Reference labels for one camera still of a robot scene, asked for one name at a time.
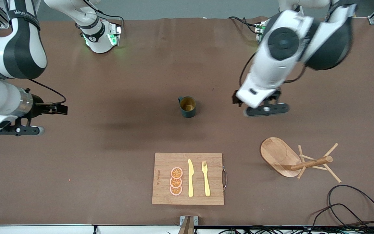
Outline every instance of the orange slice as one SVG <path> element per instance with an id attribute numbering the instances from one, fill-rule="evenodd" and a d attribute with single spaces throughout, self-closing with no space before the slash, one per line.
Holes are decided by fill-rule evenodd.
<path id="1" fill-rule="evenodd" d="M 179 167 L 174 167 L 171 170 L 171 177 L 174 179 L 180 179 L 183 176 L 183 170 Z"/>
<path id="2" fill-rule="evenodd" d="M 169 185 L 173 188 L 180 188 L 181 187 L 181 184 L 183 183 L 183 181 L 180 179 L 174 179 L 174 178 L 170 178 L 169 180 Z"/>
<path id="3" fill-rule="evenodd" d="M 173 188 L 173 187 L 170 187 L 169 188 L 169 192 L 174 195 L 174 196 L 178 196 L 181 194 L 181 192 L 183 191 L 183 187 L 180 187 L 180 188 Z"/>

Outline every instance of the cutting board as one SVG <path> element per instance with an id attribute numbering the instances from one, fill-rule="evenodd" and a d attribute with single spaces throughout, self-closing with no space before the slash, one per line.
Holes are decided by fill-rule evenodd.
<path id="1" fill-rule="evenodd" d="M 188 196 L 189 171 L 188 159 L 194 167 L 194 196 Z M 210 196 L 205 195 L 205 177 L 202 161 L 207 162 Z M 209 153 L 156 153 L 154 164 L 153 204 L 169 205 L 224 205 L 222 154 Z M 178 196 L 170 193 L 170 172 L 174 167 L 183 170 L 182 192 Z"/>

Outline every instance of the knife blade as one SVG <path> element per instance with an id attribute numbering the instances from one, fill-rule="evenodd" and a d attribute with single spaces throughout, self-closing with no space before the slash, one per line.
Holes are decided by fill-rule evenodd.
<path id="1" fill-rule="evenodd" d="M 194 167 L 191 160 L 188 160 L 188 175 L 189 175 L 189 182 L 188 182 L 188 196 L 193 197 L 193 175 L 194 175 Z"/>

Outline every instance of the yellow fork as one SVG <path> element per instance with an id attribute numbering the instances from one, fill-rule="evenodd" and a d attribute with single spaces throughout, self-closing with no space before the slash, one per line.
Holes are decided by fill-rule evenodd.
<path id="1" fill-rule="evenodd" d="M 209 197 L 210 196 L 210 187 L 209 187 L 209 179 L 207 178 L 207 162 L 206 161 L 203 161 L 202 162 L 202 171 L 203 171 L 203 174 L 205 175 L 205 193 L 206 193 L 206 196 Z"/>

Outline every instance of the green mug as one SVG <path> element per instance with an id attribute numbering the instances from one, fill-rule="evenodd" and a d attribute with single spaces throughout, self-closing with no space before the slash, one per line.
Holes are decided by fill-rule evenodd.
<path id="1" fill-rule="evenodd" d="M 184 117 L 191 118 L 196 115 L 196 100 L 194 98 L 188 96 L 179 97 L 178 104 Z"/>

